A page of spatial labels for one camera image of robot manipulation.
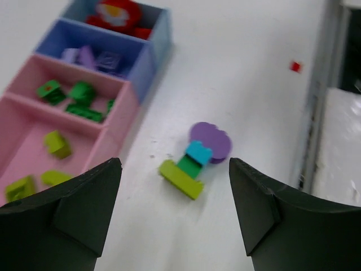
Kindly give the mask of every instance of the pink tray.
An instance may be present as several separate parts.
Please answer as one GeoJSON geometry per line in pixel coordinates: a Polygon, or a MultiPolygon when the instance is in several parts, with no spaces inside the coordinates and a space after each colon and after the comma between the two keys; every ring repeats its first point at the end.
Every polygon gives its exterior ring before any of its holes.
{"type": "Polygon", "coordinates": [[[32,55],[10,83],[0,100],[0,206],[5,204],[4,189],[29,174],[37,180],[38,191],[47,187],[39,175],[56,169],[77,176],[117,156],[137,115],[139,103],[131,83],[63,63],[43,55],[32,55]],[[95,88],[92,108],[106,112],[107,101],[116,99],[103,123],[71,115],[64,111],[65,100],[53,107],[36,95],[38,87],[57,80],[67,92],[77,81],[95,88]],[[59,130],[68,140],[73,155],[63,160],[48,154],[43,145],[45,134],[59,130]]]}

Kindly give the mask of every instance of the table surface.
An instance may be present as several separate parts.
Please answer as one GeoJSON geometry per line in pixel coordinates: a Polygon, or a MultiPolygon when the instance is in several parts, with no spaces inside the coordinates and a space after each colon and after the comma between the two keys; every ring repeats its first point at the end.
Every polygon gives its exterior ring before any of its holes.
{"type": "MultiPolygon", "coordinates": [[[[124,171],[96,270],[253,270],[228,162],[201,176],[196,201],[157,173],[178,160],[191,125],[208,121],[231,156],[285,183],[293,168],[325,0],[146,0],[169,7],[174,50],[127,138],[124,171]],[[292,60],[301,73],[289,70],[292,60]]],[[[3,90],[68,0],[0,2],[3,90]]]]}

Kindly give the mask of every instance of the duplo block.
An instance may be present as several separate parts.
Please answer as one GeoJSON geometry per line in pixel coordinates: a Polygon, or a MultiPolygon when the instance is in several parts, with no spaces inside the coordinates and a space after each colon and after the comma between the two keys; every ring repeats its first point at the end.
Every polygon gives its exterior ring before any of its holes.
{"type": "Polygon", "coordinates": [[[96,65],[99,68],[104,68],[106,70],[114,70],[118,67],[119,61],[121,59],[120,54],[112,52],[102,52],[96,59],[96,65]]]}
{"type": "Polygon", "coordinates": [[[52,106],[55,106],[66,99],[66,95],[62,92],[59,82],[51,80],[37,89],[40,98],[46,100],[52,106]]]}
{"type": "Polygon", "coordinates": [[[112,107],[114,105],[114,101],[115,101],[115,99],[111,99],[111,100],[108,101],[108,103],[107,103],[107,114],[109,114],[109,112],[111,111],[111,109],[112,109],[112,107]]]}
{"type": "Polygon", "coordinates": [[[63,53],[61,54],[61,59],[64,62],[74,64],[77,62],[79,55],[79,49],[78,48],[66,48],[63,53]]]}
{"type": "Polygon", "coordinates": [[[80,116],[80,117],[84,117],[84,118],[92,120],[92,121],[96,121],[97,123],[100,123],[103,121],[102,113],[95,111],[95,110],[91,110],[80,104],[71,103],[68,105],[68,107],[65,109],[65,111],[67,111],[68,113],[80,116]]]}
{"type": "Polygon", "coordinates": [[[195,181],[178,168],[172,160],[165,160],[159,167],[160,174],[191,199],[197,199],[203,190],[203,183],[195,181]]]}
{"type": "Polygon", "coordinates": [[[59,159],[64,159],[72,154],[70,145],[57,130],[44,137],[44,144],[48,147],[48,152],[59,159]]]}
{"type": "Polygon", "coordinates": [[[89,83],[80,81],[76,83],[68,96],[82,106],[89,107],[95,98],[95,90],[89,83]]]}
{"type": "Polygon", "coordinates": [[[204,147],[202,142],[192,141],[186,149],[186,154],[204,166],[211,160],[213,152],[210,148],[204,147]]]}
{"type": "Polygon", "coordinates": [[[40,176],[41,181],[50,186],[58,185],[62,182],[69,181],[72,178],[73,176],[56,170],[46,171],[40,176]]]}
{"type": "Polygon", "coordinates": [[[177,167],[195,179],[202,170],[202,165],[188,155],[185,155],[177,163],[177,167]]]}
{"type": "Polygon", "coordinates": [[[78,61],[80,65],[96,71],[95,59],[93,51],[89,45],[83,46],[79,50],[78,61]]]}
{"type": "Polygon", "coordinates": [[[7,202],[13,202],[14,200],[23,199],[35,193],[36,188],[34,184],[34,179],[31,175],[17,180],[16,182],[13,182],[5,188],[5,197],[7,202]]]}

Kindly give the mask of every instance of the lime green block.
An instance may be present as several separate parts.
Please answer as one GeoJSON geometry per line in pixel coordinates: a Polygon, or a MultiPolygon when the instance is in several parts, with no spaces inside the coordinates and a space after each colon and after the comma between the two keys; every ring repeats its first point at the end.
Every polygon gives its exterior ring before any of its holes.
{"type": "Polygon", "coordinates": [[[23,199],[36,193],[33,176],[28,175],[6,186],[5,197],[7,202],[23,199]]]}
{"type": "Polygon", "coordinates": [[[72,150],[61,134],[55,130],[44,137],[44,144],[48,147],[48,152],[59,159],[64,159],[72,154],[72,150]]]}
{"type": "Polygon", "coordinates": [[[202,170],[202,165],[188,155],[183,156],[177,164],[177,167],[186,172],[191,178],[197,178],[202,170]]]}
{"type": "Polygon", "coordinates": [[[62,182],[69,181],[72,178],[73,178],[73,176],[71,176],[69,174],[66,174],[66,173],[63,173],[60,171],[55,171],[55,170],[44,172],[40,176],[41,181],[44,184],[50,185],[50,186],[58,185],[62,182]]]}
{"type": "Polygon", "coordinates": [[[203,183],[192,179],[179,169],[172,160],[165,160],[159,167],[159,172],[191,199],[197,199],[203,190],[203,183]]]}

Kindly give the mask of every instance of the compartment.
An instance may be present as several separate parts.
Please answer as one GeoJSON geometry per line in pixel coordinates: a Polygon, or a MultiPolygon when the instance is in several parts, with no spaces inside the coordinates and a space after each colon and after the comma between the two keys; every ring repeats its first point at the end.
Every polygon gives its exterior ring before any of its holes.
{"type": "Polygon", "coordinates": [[[8,97],[0,100],[0,123],[0,206],[6,202],[5,187],[20,178],[33,175],[37,191],[42,191],[48,188],[40,180],[43,172],[55,169],[77,176],[90,164],[95,165],[93,161],[101,163],[118,151],[112,138],[105,137],[106,130],[101,131],[86,123],[73,123],[53,112],[8,97]],[[58,130],[68,141],[71,156],[59,160],[47,152],[43,138],[53,130],[58,130]]]}
{"type": "MultiPolygon", "coordinates": [[[[83,46],[91,47],[95,59],[102,52],[120,54],[121,60],[116,74],[122,74],[124,79],[132,82],[139,101],[144,99],[155,76],[155,66],[149,44],[129,39],[126,36],[114,35],[112,32],[102,31],[100,28],[94,28],[86,24],[60,19],[44,37],[36,52],[55,59],[61,59],[65,49],[79,49],[83,46]]],[[[108,75],[118,78],[113,74],[112,72],[108,75]]],[[[89,73],[89,75],[90,77],[96,76],[96,73],[89,73]]]]}
{"type": "Polygon", "coordinates": [[[86,123],[87,126],[97,129],[107,127],[119,145],[122,144],[139,108],[131,83],[37,54],[31,56],[24,64],[9,84],[5,95],[33,108],[42,108],[47,112],[61,114],[63,118],[78,125],[86,123]],[[90,108],[106,114],[107,103],[115,99],[113,107],[101,124],[69,114],[64,110],[70,102],[73,102],[70,98],[52,106],[37,95],[36,90],[50,80],[59,81],[65,93],[69,93],[71,87],[79,81],[88,82],[96,91],[96,97],[90,108]]]}
{"type": "MultiPolygon", "coordinates": [[[[89,15],[95,15],[95,6],[99,0],[74,0],[63,13],[62,17],[85,23],[89,15]]],[[[148,42],[152,45],[156,68],[159,69],[169,52],[172,43],[170,12],[145,4],[138,4],[142,17],[137,27],[152,29],[148,42]]],[[[131,39],[145,42],[139,38],[128,36],[131,39]]]]}

